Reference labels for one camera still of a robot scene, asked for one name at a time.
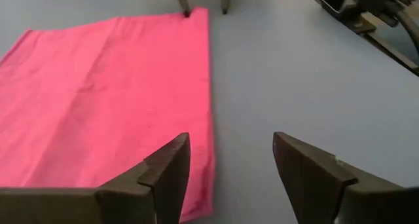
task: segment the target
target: folded towel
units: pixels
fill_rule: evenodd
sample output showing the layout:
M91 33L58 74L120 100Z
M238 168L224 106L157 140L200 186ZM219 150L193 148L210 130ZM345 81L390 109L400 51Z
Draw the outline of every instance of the folded towel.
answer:
M211 212L208 11L26 31L0 61L0 186L98 187L181 132L182 221Z

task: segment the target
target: table surface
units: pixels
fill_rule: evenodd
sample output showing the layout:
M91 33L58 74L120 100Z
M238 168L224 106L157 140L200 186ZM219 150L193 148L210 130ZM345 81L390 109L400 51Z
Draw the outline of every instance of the table surface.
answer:
M217 177L195 223L297 223L272 155L284 131L419 185L419 79L313 0L190 0L211 10ZM179 11L176 0L0 0L0 53L26 29Z

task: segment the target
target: pink towel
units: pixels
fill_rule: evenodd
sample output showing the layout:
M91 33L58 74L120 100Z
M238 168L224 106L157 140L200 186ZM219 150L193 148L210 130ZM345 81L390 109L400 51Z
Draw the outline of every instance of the pink towel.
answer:
M211 212L208 12L26 31L0 61L0 186L98 187L191 136L182 221Z

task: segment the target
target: pink cloth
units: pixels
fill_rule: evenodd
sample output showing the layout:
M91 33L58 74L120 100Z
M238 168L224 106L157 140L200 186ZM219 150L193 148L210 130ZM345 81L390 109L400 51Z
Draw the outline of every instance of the pink cloth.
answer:
M211 212L208 11L26 31L0 61L0 186L97 187L191 136L182 221Z

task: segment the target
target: towel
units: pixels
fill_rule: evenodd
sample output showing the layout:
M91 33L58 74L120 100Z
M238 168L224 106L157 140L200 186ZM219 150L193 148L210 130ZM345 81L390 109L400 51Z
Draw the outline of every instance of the towel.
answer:
M0 61L0 187L99 187L181 132L181 221L211 213L208 11L26 31Z

